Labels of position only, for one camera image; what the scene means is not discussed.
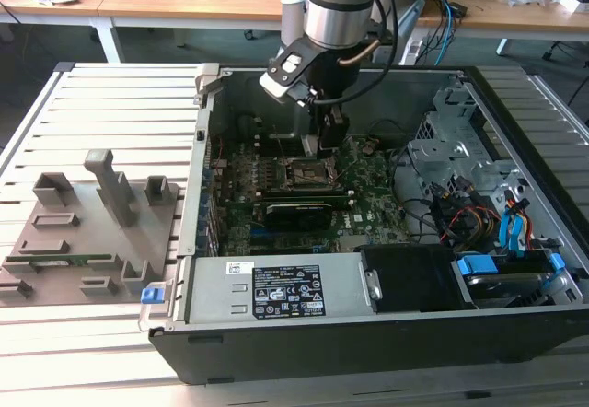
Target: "gray plastic base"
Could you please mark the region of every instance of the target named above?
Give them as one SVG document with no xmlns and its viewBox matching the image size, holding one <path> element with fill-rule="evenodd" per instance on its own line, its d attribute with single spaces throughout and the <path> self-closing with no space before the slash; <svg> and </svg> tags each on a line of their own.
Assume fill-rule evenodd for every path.
<svg viewBox="0 0 589 407">
<path fill-rule="evenodd" d="M 71 191 L 60 191 L 65 203 L 62 209 L 46 208 L 37 202 L 8 257 L 20 258 L 15 263 L 7 258 L 0 271 L 0 286 L 23 280 L 32 290 L 27 297 L 2 297 L 3 293 L 7 296 L 14 292 L 0 293 L 0 307 L 138 302 L 144 285 L 161 279 L 164 272 L 178 185 L 169 184 L 167 203 L 158 205 L 149 205 L 144 183 L 129 185 L 133 194 L 129 201 L 133 224 L 129 227 L 119 227 L 100 199 L 95 182 L 74 184 Z M 54 219 L 56 213 L 74 214 L 79 222 L 64 225 L 56 220 L 53 226 L 38 225 L 40 215 Z M 67 243 L 67 252 L 27 254 L 27 246 L 57 246 L 61 240 Z M 90 259 L 83 266 L 64 265 L 68 255 L 77 261 L 76 255 Z M 116 288 L 116 292 L 84 292 L 83 279 L 93 277 L 109 278 L 108 289 Z"/>
</svg>

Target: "blue cable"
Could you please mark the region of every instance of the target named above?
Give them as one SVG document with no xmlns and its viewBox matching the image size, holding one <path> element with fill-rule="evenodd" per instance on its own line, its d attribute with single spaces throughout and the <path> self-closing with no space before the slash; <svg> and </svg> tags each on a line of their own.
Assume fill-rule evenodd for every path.
<svg viewBox="0 0 589 407">
<path fill-rule="evenodd" d="M 445 1 L 441 0 L 445 4 L 445 9 L 448 12 L 448 28 L 445 31 L 444 43 L 442 44 L 442 49 L 438 54 L 438 58 L 435 61 L 435 66 L 437 66 L 445 56 L 445 52 L 448 49 L 448 38 L 450 37 L 450 29 L 452 29 L 452 10 L 450 9 L 450 5 Z"/>
</svg>

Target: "barcode sticker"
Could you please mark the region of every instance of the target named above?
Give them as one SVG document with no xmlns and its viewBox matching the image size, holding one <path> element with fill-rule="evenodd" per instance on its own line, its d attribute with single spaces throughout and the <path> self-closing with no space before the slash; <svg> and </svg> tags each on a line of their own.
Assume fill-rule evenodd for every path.
<svg viewBox="0 0 589 407">
<path fill-rule="evenodd" d="M 254 262 L 227 262 L 227 275 L 251 275 Z"/>
</svg>

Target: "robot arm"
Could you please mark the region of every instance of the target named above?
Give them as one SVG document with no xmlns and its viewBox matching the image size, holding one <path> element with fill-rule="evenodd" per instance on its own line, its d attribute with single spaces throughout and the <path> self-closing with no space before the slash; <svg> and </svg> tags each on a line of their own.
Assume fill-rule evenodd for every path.
<svg viewBox="0 0 589 407">
<path fill-rule="evenodd" d="M 306 0 L 305 34 L 293 41 L 260 79 L 264 89 L 276 99 L 288 95 L 299 105 L 309 107 L 311 127 L 315 127 L 318 136 L 319 157 L 338 147 L 345 138 L 349 120 L 343 115 L 341 104 L 371 88 L 343 96 L 358 77 L 362 57 L 379 43 L 375 40 L 370 45 L 361 44 L 370 26 L 374 3 L 375 0 Z M 379 0 L 377 5 L 384 15 Z M 396 29 L 394 4 L 392 11 Z M 387 16 L 381 17 L 385 27 Z M 392 54 L 382 78 L 393 63 Z"/>
</svg>

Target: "red wire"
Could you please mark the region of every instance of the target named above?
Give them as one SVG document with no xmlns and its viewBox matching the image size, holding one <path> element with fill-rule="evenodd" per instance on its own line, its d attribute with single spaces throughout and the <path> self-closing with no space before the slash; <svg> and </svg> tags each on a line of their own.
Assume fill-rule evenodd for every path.
<svg viewBox="0 0 589 407">
<path fill-rule="evenodd" d="M 460 217 L 460 215 L 465 212 L 465 211 L 472 211 L 474 209 L 479 209 L 480 211 L 485 211 L 490 213 L 491 215 L 493 215 L 495 218 L 497 218 L 498 220 L 501 220 L 500 217 L 497 215 L 497 213 L 495 211 L 493 211 L 492 209 L 489 209 L 487 207 L 482 207 L 482 206 L 475 206 L 473 207 L 463 207 L 462 209 L 460 209 L 456 215 L 454 215 L 454 218 L 452 218 L 452 221 L 450 221 L 450 224 L 448 225 L 448 229 L 452 227 L 452 225 L 457 221 L 457 219 Z M 444 233 L 441 237 L 440 237 L 440 241 L 444 241 L 446 238 L 448 237 L 447 233 Z"/>
</svg>

